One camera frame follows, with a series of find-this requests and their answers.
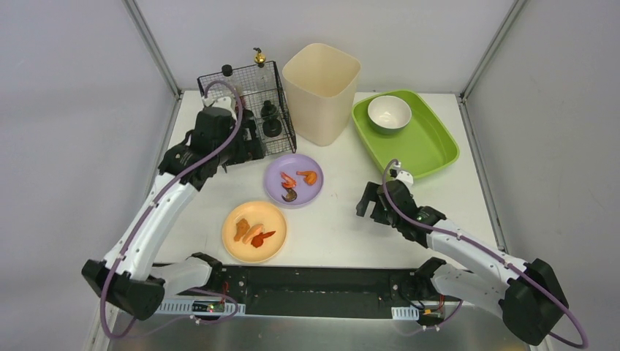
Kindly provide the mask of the white bowl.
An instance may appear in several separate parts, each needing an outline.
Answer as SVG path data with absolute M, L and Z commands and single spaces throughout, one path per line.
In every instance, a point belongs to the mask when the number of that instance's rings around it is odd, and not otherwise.
M 382 95 L 373 98 L 367 107 L 371 128 L 381 135 L 395 135 L 412 120 L 411 107 L 401 98 Z

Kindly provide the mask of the glossy lid spice jar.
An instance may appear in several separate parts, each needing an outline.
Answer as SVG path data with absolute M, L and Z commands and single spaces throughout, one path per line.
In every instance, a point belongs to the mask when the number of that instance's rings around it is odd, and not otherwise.
M 271 100 L 265 100 L 260 115 L 264 121 L 276 120 L 279 117 L 279 109 Z

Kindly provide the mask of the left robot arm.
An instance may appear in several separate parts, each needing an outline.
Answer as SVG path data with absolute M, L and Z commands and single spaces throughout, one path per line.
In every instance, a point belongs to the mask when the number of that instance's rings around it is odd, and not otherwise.
M 153 265 L 163 242 L 185 207 L 219 167 L 246 156 L 243 114 L 223 107 L 206 107 L 184 139 L 170 147 L 158 166 L 151 193 L 118 243 L 102 260 L 87 260 L 82 275 L 99 296 L 99 308 L 108 303 L 146 320 L 165 298 L 206 285 L 221 263 L 206 254 L 184 261 Z

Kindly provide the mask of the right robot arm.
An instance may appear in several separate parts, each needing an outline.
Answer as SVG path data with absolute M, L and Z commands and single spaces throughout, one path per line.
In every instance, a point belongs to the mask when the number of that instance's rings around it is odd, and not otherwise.
M 521 341 L 539 345 L 552 333 L 569 305 L 552 267 L 493 249 L 468 236 L 454 221 L 431 206 L 418 206 L 402 181 L 366 184 L 356 206 L 364 216 L 396 229 L 408 241 L 441 253 L 459 268 L 432 257 L 414 274 L 420 298 L 448 295 L 470 302 L 498 317 Z

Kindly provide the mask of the clear glass oil bottle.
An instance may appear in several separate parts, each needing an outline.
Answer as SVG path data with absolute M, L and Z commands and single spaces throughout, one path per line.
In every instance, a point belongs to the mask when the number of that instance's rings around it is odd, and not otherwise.
M 276 89 L 276 84 L 271 73 L 271 69 L 266 64 L 266 56 L 262 50 L 258 47 L 253 48 L 255 51 L 254 63 L 256 64 L 256 70 L 254 74 L 254 87 L 255 91 L 252 97 L 258 101 L 261 100 L 262 104 L 268 102 L 269 105 L 274 105 L 273 93 Z

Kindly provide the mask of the black lid spice jar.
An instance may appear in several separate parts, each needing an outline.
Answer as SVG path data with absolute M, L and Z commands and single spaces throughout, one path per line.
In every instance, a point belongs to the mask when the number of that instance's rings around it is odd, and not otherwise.
M 262 122 L 262 132 L 266 142 L 277 139 L 282 133 L 280 120 L 277 118 L 264 118 Z

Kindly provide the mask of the red label sauce bottle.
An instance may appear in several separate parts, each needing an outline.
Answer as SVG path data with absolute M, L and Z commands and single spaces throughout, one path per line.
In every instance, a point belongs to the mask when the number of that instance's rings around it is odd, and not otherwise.
M 240 81 L 235 76 L 234 70 L 231 65 L 225 64 L 222 66 L 222 75 L 224 81 L 231 85 L 236 93 L 241 97 L 243 95 L 243 88 Z

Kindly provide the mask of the orange plate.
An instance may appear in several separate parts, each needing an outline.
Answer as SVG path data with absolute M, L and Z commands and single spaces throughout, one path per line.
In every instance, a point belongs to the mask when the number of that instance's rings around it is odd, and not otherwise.
M 287 220 L 273 204 L 244 203 L 231 211 L 222 225 L 225 249 L 244 263 L 262 263 L 274 257 L 287 239 Z

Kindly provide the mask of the purple plate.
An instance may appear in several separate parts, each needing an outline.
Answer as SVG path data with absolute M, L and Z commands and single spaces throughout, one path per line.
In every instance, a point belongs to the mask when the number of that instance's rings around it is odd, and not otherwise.
M 324 184 L 320 165 L 303 154 L 288 154 L 272 161 L 263 176 L 265 193 L 274 202 L 299 208 L 315 200 Z

